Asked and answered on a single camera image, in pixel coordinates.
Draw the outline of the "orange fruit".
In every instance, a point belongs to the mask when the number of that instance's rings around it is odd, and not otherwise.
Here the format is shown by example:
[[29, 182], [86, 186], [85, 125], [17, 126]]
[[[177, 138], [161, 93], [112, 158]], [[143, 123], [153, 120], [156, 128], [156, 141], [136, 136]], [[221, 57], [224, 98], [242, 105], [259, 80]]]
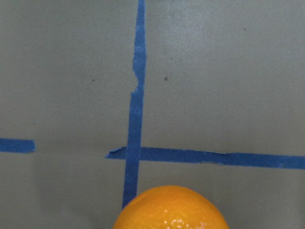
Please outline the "orange fruit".
[[208, 199], [182, 186], [151, 188], [127, 204], [115, 229], [227, 229], [225, 218]]

